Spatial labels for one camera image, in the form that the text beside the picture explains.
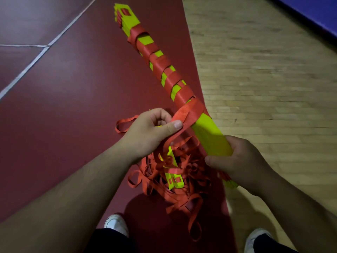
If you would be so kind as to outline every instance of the sneaker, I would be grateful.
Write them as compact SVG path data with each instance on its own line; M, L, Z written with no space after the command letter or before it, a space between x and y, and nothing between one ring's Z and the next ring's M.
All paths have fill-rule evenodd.
M255 229L251 232L251 234L246 239L246 245L245 245L245 251L244 253L254 253L254 241L257 237L259 237L262 234L268 235L270 238L273 238L270 232L263 228Z
M129 237L129 230L127 228L127 225L122 216L119 214L111 215L105 222L104 228L111 228L117 232L120 232L126 237Z

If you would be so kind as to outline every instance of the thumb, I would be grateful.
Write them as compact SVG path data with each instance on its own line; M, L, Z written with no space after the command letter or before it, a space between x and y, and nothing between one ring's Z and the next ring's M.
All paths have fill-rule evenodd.
M167 138L168 136L171 136L172 134L175 134L178 130L180 130L183 127L183 123L180 120L175 120L172 122L169 122L165 125L162 125L160 127L157 127L157 136L159 140L163 140L164 138Z
M211 168L224 171L228 173L232 166L232 159L230 156L212 156L205 157L205 162Z

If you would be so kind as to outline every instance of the floor line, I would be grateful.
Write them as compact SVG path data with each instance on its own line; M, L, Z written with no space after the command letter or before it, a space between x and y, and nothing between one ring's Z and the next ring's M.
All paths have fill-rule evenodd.
M0 47L40 47L40 48L46 48L46 47L49 47L49 45L0 44Z
M63 31L58 34L49 44L47 44L46 46L43 46L43 50L40 52L39 55L36 56L36 58L21 72L19 73L19 75L11 81L10 84L8 84L6 86L6 88L4 88L1 92L0 92L0 100L2 99L2 97L11 89L14 87L14 85L28 72L28 70L47 52L47 50L49 50L49 48L58 40L61 38L61 36L83 15L84 12L86 12L86 10L95 2L96 0L92 0L88 6L77 16L73 19L72 22L70 22L70 24L63 29Z

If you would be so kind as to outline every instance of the blue wall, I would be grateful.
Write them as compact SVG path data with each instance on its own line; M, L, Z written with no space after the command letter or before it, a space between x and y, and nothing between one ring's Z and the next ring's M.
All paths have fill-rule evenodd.
M280 0L337 36L337 0Z

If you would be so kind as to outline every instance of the forearm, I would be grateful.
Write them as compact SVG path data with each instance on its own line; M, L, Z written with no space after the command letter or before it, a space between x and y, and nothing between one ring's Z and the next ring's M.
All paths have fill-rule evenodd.
M337 219L277 174L260 196L300 252L337 252Z
M132 160L118 143L0 225L1 252L76 252L110 203Z

